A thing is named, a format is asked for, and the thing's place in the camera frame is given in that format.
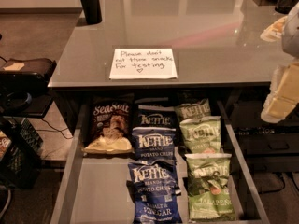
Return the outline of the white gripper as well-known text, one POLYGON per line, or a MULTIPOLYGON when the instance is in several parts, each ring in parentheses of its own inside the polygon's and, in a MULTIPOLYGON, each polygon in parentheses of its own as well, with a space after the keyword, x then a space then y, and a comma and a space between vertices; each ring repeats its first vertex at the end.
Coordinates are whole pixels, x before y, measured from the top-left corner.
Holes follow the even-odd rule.
MULTIPOLYGON (((284 16, 269 25, 260 35, 261 40, 280 40, 285 53, 299 58, 299 2, 284 16)), ((278 123, 287 118, 299 104, 299 63, 278 66, 273 73, 270 93, 263 104, 261 119, 278 123)))

